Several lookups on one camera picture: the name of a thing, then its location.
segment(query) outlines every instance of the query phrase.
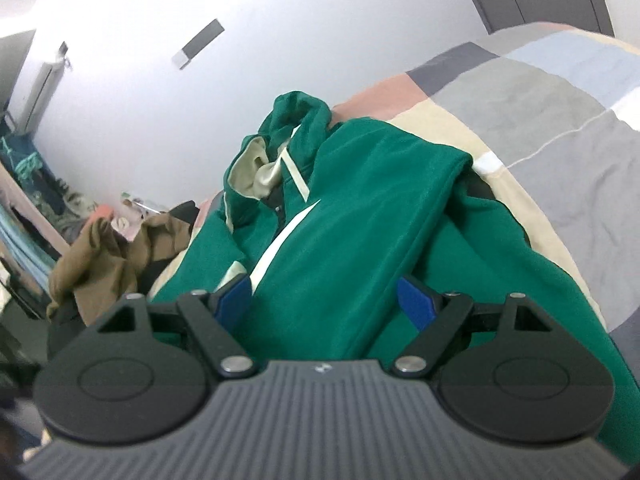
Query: bed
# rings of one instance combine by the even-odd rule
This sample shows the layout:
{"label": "bed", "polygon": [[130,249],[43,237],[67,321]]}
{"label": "bed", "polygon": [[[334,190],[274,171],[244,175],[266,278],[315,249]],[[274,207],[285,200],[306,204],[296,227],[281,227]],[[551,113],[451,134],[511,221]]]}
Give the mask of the bed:
{"label": "bed", "polygon": [[[473,170],[530,247],[572,277],[593,311],[585,304],[578,323],[599,322],[598,338],[611,346],[608,333],[620,353],[612,346],[617,392],[626,400],[610,412],[601,440],[636,462],[640,50],[554,23],[513,27],[454,47],[332,110],[332,124],[362,117],[471,154]],[[190,247],[216,202],[203,204]],[[224,210],[223,200],[218,213]],[[188,267],[189,250],[151,296],[162,296],[176,272],[189,273],[180,268]]]}

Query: small white object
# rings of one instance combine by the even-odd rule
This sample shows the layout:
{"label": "small white object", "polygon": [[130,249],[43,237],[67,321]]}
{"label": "small white object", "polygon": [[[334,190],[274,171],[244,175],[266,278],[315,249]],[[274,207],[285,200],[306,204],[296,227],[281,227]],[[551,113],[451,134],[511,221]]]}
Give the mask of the small white object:
{"label": "small white object", "polygon": [[174,54],[174,56],[171,58],[171,62],[179,70],[182,70],[184,67],[186,67],[190,61],[191,59],[189,59],[187,55],[184,53],[184,51],[182,50],[179,50],[178,52],[176,52],[176,54]]}
{"label": "small white object", "polygon": [[474,160],[473,170],[480,176],[487,176],[503,167],[504,164],[494,152],[486,152]]}
{"label": "small white object", "polygon": [[148,215],[158,215],[169,211],[164,205],[153,202],[152,200],[146,200],[132,193],[123,191],[120,194],[120,201],[127,207],[139,211],[140,215],[146,218]]}
{"label": "small white object", "polygon": [[640,131],[640,87],[626,94],[611,109],[617,118]]}
{"label": "small white object", "polygon": [[314,370],[319,374],[325,374],[333,369],[334,367],[332,367],[329,363],[322,363],[321,365],[314,367]]}
{"label": "small white object", "polygon": [[0,283],[6,285],[9,283],[9,278],[11,278],[11,274],[6,270],[5,266],[0,263]]}
{"label": "small white object", "polygon": [[42,439],[40,440],[40,445],[38,447],[29,447],[25,449],[24,453],[22,454],[22,461],[27,462],[27,460],[33,458],[37,452],[39,452],[43,447],[47,446],[50,443],[51,435],[49,434],[49,431],[42,430]]}
{"label": "small white object", "polygon": [[4,308],[7,306],[9,301],[11,301],[11,294],[4,288],[4,285],[0,284],[0,317],[2,317]]}

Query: white stripe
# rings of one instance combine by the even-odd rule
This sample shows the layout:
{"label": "white stripe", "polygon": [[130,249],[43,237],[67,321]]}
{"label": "white stripe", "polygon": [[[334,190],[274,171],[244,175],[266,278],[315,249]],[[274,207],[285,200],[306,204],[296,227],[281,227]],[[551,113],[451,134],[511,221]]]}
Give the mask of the white stripe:
{"label": "white stripe", "polygon": [[222,279],[220,280],[220,283],[218,283],[216,290],[225,286],[228,282],[234,279],[238,274],[246,274],[246,269],[244,268],[243,264],[241,264],[236,260],[226,270],[225,275],[222,276]]}
{"label": "white stripe", "polygon": [[191,59],[187,57],[183,50],[179,50],[178,53],[174,54],[174,56],[171,58],[172,63],[180,70],[182,70],[185,65],[190,62],[190,60]]}
{"label": "white stripe", "polygon": [[225,202],[225,217],[226,217],[226,226],[229,228],[230,232],[234,231],[234,224],[231,221],[231,211],[229,211],[229,204],[226,203],[226,193],[222,196],[222,200]]}
{"label": "white stripe", "polygon": [[486,176],[502,168],[504,164],[494,152],[486,152],[474,160],[473,169],[480,176]]}
{"label": "white stripe", "polygon": [[640,131],[640,87],[634,88],[611,109],[621,121]]}
{"label": "white stripe", "polygon": [[293,177],[293,183],[296,185],[298,191],[300,192],[300,195],[302,195],[302,198],[306,202],[309,199],[309,188],[306,185],[305,179],[302,178],[302,175],[298,171],[296,163],[293,162],[293,159],[291,158],[291,155],[289,155],[289,152],[286,148],[282,150],[280,157],[284,161],[284,165],[287,167],[289,173]]}
{"label": "white stripe", "polygon": [[271,245],[267,247],[267,250],[264,251],[264,254],[261,256],[260,260],[258,260],[258,263],[255,264],[254,271],[251,273],[251,286],[254,292],[264,278],[264,275],[267,272],[267,269],[269,269],[271,262],[276,257],[276,254],[278,254],[278,250],[280,250],[280,247],[284,243],[284,240],[286,240],[287,237],[293,232],[293,229],[295,229],[298,224],[305,219],[305,216],[308,215],[309,212],[316,207],[316,204],[318,204],[318,202],[320,201],[318,200],[314,204],[310,205],[306,209],[303,209],[297,215],[295,215],[291,222],[289,222],[289,224],[282,230],[282,232],[278,236],[276,236],[276,239],[271,242]]}
{"label": "white stripe", "polygon": [[555,137],[553,137],[553,139],[549,139],[547,142],[545,142],[542,146],[540,146],[535,152],[531,153],[531,155],[527,155],[524,156],[523,158],[520,158],[519,160],[516,160],[515,162],[512,162],[510,165],[507,166],[507,169],[510,170],[511,168],[513,168],[516,164],[520,164],[521,162],[524,162],[525,160],[529,160],[530,158],[533,158],[534,156],[536,156],[537,154],[539,154],[542,150],[544,150],[548,145],[553,144],[554,142],[556,142],[556,140],[558,139],[562,139],[563,137],[569,135],[569,134],[574,134],[576,132],[579,132],[581,129],[583,129],[587,124],[595,121],[596,119],[601,118],[604,114],[606,114],[609,110],[603,110],[601,111],[599,114],[597,114],[595,117],[592,117],[591,119],[589,119],[588,121],[586,121],[582,126],[580,126],[580,128],[576,128],[575,130],[567,130],[565,132],[562,132],[561,134],[557,134]]}

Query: gray ribbed base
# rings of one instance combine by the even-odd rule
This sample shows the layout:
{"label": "gray ribbed base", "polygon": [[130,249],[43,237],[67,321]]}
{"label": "gray ribbed base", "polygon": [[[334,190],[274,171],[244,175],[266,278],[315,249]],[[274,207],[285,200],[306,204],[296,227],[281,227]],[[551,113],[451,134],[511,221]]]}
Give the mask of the gray ribbed base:
{"label": "gray ribbed base", "polygon": [[427,384],[388,376],[376,361],[321,365],[271,362],[257,377],[223,383],[171,434],[126,448],[57,440],[22,472],[33,480],[601,480],[626,470],[592,439],[535,450],[485,440],[453,422]]}

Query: green jacket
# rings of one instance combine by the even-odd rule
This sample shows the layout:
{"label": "green jacket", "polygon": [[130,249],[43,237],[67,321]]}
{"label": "green jacket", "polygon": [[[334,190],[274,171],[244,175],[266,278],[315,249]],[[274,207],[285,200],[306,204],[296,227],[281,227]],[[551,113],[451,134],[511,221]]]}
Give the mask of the green jacket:
{"label": "green jacket", "polygon": [[[524,292],[611,371],[600,438],[640,460],[640,394],[625,362],[578,286],[527,245],[505,206],[466,194],[470,155],[381,121],[329,129],[330,120],[302,92],[276,99],[226,171],[220,209],[154,301],[215,290],[246,270],[254,300],[234,336],[255,358],[388,364],[417,333],[396,303],[401,275],[480,302]],[[261,200],[279,184],[284,211]]]}

